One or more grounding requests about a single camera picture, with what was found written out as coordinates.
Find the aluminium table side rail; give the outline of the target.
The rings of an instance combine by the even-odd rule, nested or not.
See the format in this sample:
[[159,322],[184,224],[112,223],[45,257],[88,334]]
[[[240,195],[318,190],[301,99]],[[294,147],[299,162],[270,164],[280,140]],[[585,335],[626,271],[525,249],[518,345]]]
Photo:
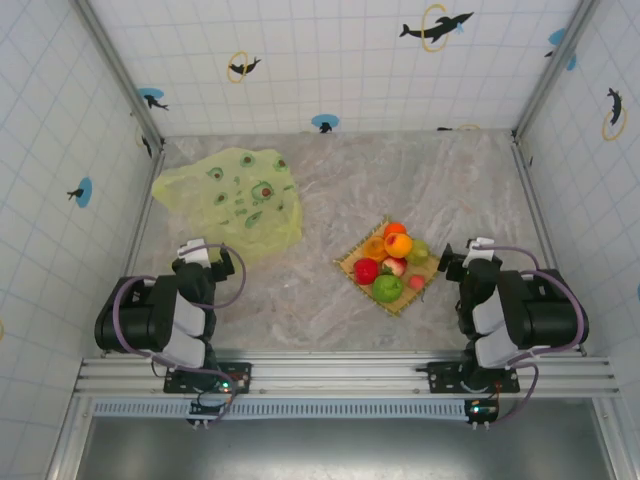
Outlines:
[[517,249],[529,263],[518,271],[517,280],[509,282],[514,304],[507,307],[507,326],[531,357],[580,350],[589,334],[588,316],[559,271],[529,166],[513,139],[510,150],[542,256],[538,258],[526,248]]
[[164,160],[165,160],[165,152],[163,150],[161,150],[153,159],[152,169],[150,171],[149,178],[147,179],[144,190],[143,190],[142,202],[141,202],[138,215],[136,217],[136,223],[135,223],[135,228],[132,234],[131,242],[127,251],[127,255],[125,257],[124,265],[120,272],[121,276],[126,276],[130,274],[135,267],[138,254],[141,248],[141,244],[142,244],[144,231],[148,222],[151,205],[153,202],[153,198],[151,194],[152,185],[162,170]]

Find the orange peach with red blush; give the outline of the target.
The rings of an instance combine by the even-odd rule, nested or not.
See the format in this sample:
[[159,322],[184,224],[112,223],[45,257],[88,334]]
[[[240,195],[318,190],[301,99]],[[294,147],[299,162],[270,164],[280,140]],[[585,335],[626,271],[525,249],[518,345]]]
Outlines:
[[412,251],[413,240],[404,233],[390,233],[384,239],[384,248],[391,257],[405,258]]

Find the grey metal panel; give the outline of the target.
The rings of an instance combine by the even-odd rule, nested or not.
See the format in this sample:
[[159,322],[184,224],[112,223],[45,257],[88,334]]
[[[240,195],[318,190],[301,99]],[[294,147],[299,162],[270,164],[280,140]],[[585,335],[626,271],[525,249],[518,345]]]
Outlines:
[[591,410],[429,420],[94,421],[78,480],[613,480]]

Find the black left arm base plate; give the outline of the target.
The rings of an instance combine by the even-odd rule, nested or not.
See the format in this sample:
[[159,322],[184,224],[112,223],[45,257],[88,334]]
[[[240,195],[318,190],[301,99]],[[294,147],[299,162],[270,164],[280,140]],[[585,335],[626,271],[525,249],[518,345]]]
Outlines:
[[[247,362],[220,362],[219,368],[228,375],[238,394],[250,390],[252,364]],[[185,371],[168,371],[164,377],[163,392],[166,394],[230,393],[231,383],[221,377]]]

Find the woven bamboo mat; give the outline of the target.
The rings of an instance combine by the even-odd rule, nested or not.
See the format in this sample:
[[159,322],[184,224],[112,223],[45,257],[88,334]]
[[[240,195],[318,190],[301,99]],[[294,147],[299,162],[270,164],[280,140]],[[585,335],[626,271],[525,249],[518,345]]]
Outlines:
[[[353,264],[357,260],[359,260],[361,258],[366,258],[366,257],[363,256],[363,253],[362,253],[362,246],[363,246],[364,242],[368,238],[370,238],[371,236],[374,236],[374,235],[383,237],[383,233],[384,233],[385,227],[391,222],[392,222],[391,218],[386,216],[383,219],[383,221],[381,221],[376,227],[374,227],[367,234],[367,236],[365,236],[347,254],[345,254],[344,256],[342,256],[341,258],[336,260],[336,263],[339,265],[339,267],[343,271],[343,273],[358,288],[360,288],[360,290],[364,294],[369,296],[374,302],[376,302],[376,301],[372,298],[372,284],[371,285],[358,285],[354,281]],[[406,270],[405,274],[402,277],[399,277],[402,280],[403,284],[404,284],[404,291],[403,291],[401,297],[398,300],[396,300],[395,302],[393,302],[393,303],[379,303],[379,302],[376,302],[376,303],[378,305],[380,305],[383,309],[385,309],[391,315],[399,314],[402,310],[404,310],[406,307],[411,305],[411,303],[413,303],[419,295],[424,293],[425,289],[429,286],[429,284],[432,282],[434,277],[437,275],[439,261],[440,261],[440,258],[438,256],[432,254],[431,250],[430,250],[429,259],[426,261],[425,264],[420,265],[420,266],[415,266],[415,265],[411,265],[411,264],[408,263],[407,270]],[[379,265],[379,275],[383,275],[381,273],[381,262],[377,262],[377,263]],[[425,277],[426,285],[421,291],[416,292],[416,291],[412,290],[408,286],[408,280],[412,275],[422,275],[422,276]]]

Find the aluminium mounting rail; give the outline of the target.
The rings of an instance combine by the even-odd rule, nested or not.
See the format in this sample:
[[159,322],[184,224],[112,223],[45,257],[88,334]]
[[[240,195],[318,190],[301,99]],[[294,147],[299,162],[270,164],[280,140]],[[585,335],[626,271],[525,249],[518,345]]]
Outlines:
[[[221,362],[252,366],[249,394],[265,398],[428,398],[424,367],[453,361],[451,351],[249,351],[218,350]],[[620,390],[607,358],[577,352],[543,356],[521,369],[522,390],[537,399],[615,398]],[[81,363],[74,392],[85,397],[162,396],[158,368],[147,359],[106,354]]]

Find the green pear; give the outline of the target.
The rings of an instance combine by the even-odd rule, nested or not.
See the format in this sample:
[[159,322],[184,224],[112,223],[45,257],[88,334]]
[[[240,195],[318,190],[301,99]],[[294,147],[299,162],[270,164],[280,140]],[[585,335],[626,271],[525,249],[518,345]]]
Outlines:
[[420,266],[426,263],[430,256],[429,245],[420,239],[412,240],[412,248],[405,256],[407,262],[411,265]]

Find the yellow-green avocado print plastic bag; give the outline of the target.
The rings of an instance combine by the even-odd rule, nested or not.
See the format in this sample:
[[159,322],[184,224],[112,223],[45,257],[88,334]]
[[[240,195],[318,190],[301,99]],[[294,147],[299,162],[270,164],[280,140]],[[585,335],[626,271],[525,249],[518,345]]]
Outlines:
[[153,198],[190,238],[224,243],[250,265],[302,239],[303,213],[289,162],[273,150],[228,148],[164,171]]

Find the green apple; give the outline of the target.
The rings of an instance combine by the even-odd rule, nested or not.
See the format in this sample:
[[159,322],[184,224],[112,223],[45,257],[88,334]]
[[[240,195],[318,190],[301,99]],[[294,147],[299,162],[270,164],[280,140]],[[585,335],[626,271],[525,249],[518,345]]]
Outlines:
[[393,303],[403,291],[402,280],[393,274],[379,275],[372,284],[372,298],[379,303]]

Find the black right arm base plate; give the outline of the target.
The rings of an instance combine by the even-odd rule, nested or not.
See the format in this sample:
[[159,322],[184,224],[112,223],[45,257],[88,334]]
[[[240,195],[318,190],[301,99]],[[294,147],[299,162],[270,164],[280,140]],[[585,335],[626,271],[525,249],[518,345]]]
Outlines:
[[521,391],[518,375],[513,370],[487,369],[463,362],[431,362],[426,372],[433,394],[490,395]]

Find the red apple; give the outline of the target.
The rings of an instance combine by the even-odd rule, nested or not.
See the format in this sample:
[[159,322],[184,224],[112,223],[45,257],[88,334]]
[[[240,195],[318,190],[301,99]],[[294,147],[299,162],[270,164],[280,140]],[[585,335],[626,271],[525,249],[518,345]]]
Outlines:
[[371,258],[361,258],[353,264],[353,277],[358,285],[371,285],[379,275],[379,265]]

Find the aluminium frame post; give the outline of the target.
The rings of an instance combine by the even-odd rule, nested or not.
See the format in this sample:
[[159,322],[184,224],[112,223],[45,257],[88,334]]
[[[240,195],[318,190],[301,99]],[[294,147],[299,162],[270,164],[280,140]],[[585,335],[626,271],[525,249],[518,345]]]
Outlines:
[[126,98],[132,115],[141,129],[141,135],[147,140],[151,151],[160,154],[164,148],[163,137],[96,11],[89,0],[70,0],[70,4],[83,23],[94,47],[114,77],[114,81],[121,93]]
[[562,73],[566,70],[572,55],[576,53],[578,43],[583,36],[589,22],[593,18],[602,0],[580,0],[578,7],[565,28],[565,33],[550,57],[543,75],[536,86],[521,114],[516,127],[512,130],[513,141],[519,144],[530,127],[535,117],[543,107],[546,99],[557,83]]

